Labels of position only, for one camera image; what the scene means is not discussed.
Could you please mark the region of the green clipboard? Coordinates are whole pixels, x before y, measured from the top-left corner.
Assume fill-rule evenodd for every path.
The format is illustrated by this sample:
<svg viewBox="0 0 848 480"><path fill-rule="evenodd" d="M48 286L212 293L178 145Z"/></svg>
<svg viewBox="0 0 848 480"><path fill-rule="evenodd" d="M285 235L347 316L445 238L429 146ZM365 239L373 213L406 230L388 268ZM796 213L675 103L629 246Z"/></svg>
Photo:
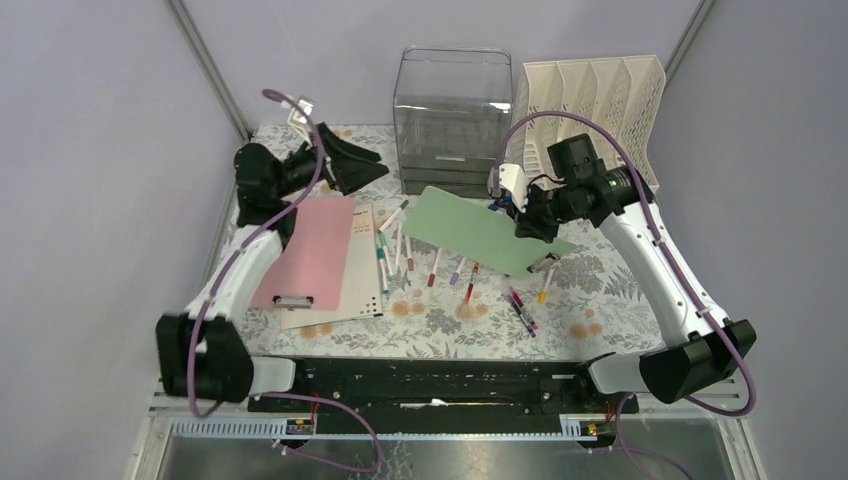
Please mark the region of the green clipboard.
<svg viewBox="0 0 848 480"><path fill-rule="evenodd" d="M543 257L566 256L577 248L562 239L518 238L507 215L433 186L408 209L403 233L517 279L530 276L529 267Z"/></svg>

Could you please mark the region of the pink clipboard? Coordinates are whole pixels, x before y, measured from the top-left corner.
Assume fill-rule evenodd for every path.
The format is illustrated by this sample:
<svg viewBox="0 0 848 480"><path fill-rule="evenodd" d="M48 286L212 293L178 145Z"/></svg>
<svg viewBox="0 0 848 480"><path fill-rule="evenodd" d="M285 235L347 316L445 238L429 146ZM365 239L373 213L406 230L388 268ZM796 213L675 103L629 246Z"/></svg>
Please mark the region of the pink clipboard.
<svg viewBox="0 0 848 480"><path fill-rule="evenodd" d="M340 304L352 236L355 201L347 197L308 197L296 210L295 229L283 253L266 272L251 306L280 308L276 297L310 297L312 308Z"/></svg>

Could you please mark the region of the clear acrylic drawer organizer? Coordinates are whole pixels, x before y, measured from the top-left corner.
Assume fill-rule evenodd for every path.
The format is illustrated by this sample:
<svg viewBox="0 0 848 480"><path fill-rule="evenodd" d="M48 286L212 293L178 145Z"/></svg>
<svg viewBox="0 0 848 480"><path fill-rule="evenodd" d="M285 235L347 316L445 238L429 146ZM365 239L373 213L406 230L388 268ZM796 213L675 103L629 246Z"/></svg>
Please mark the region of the clear acrylic drawer organizer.
<svg viewBox="0 0 848 480"><path fill-rule="evenodd" d="M419 195L434 186L463 198L488 197L512 102L507 51L406 48L393 98L402 192Z"/></svg>

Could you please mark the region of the beige notebook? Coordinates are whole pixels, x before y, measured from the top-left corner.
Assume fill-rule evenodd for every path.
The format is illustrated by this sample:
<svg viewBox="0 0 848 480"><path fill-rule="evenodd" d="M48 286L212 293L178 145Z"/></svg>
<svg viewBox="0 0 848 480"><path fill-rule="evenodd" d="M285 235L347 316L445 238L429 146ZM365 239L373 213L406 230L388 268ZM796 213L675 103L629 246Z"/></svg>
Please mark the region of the beige notebook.
<svg viewBox="0 0 848 480"><path fill-rule="evenodd" d="M357 205L338 308L280 313L280 327L289 330L382 316L383 288L375 240L372 205Z"/></svg>

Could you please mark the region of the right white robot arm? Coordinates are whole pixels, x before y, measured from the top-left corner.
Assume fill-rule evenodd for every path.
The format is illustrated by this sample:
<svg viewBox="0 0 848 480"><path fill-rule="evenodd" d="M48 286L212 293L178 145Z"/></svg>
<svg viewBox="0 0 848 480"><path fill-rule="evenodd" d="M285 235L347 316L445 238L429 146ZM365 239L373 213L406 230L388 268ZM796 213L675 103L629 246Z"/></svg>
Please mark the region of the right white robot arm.
<svg viewBox="0 0 848 480"><path fill-rule="evenodd" d="M581 367L575 402L597 412L613 394L647 391L672 404L730 378L756 341L747 320L732 320L711 299L661 222L641 174L628 166L607 169L587 134L548 147L562 185L528 188L527 203L513 212L516 234L551 242L560 225L586 219L624 259L659 324L663 347L634 354L605 354Z"/></svg>

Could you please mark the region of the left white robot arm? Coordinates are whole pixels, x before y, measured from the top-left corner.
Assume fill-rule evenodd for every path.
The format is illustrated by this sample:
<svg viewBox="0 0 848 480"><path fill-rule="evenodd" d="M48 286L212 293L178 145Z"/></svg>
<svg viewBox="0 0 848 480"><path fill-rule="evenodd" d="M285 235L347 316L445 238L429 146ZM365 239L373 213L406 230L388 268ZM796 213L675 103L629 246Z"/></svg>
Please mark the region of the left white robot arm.
<svg viewBox="0 0 848 480"><path fill-rule="evenodd" d="M245 319L268 270L306 232L307 195L322 181L342 199L388 174L380 155L320 123L284 158L249 142L234 155L238 217L228 260L178 314L155 327L164 392L191 401L239 403L271 392L288 411L309 401L310 385L294 361L253 356L237 324Z"/></svg>

